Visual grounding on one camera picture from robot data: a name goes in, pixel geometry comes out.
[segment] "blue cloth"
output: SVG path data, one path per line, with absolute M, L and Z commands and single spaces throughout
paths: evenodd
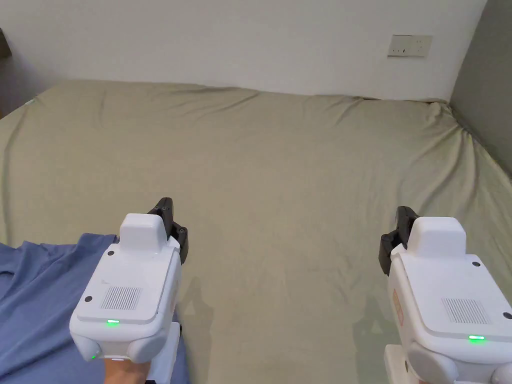
M 114 235 L 84 234 L 76 245 L 0 244 L 0 381 L 103 383 L 102 360 L 85 362 L 69 320 Z M 172 384 L 189 383 L 183 338 Z

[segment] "electrical outlet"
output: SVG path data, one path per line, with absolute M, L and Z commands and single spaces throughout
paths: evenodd
M 408 56 L 409 49 L 411 48 L 411 37 L 407 35 L 393 35 L 388 56 Z
M 388 56 L 426 57 L 431 45 L 432 36 L 429 35 L 393 35 Z
M 411 36 L 409 56 L 426 57 L 432 45 L 432 36 L 416 35 Z

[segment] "white wall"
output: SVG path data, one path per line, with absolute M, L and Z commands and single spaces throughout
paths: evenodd
M 449 99 L 485 1 L 0 0 L 0 108 L 61 78 Z M 388 59 L 393 33 L 428 58 Z

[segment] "wrinkled sheet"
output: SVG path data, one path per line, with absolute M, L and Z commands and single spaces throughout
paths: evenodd
M 10 245 L 174 199 L 193 382 L 386 383 L 398 205 L 458 218 L 512 299 L 510 181 L 442 103 L 70 81 L 0 120 L 0 148 Z

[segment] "gray wall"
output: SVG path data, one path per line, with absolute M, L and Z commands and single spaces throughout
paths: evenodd
M 512 1 L 488 0 L 455 84 L 462 123 L 512 174 Z

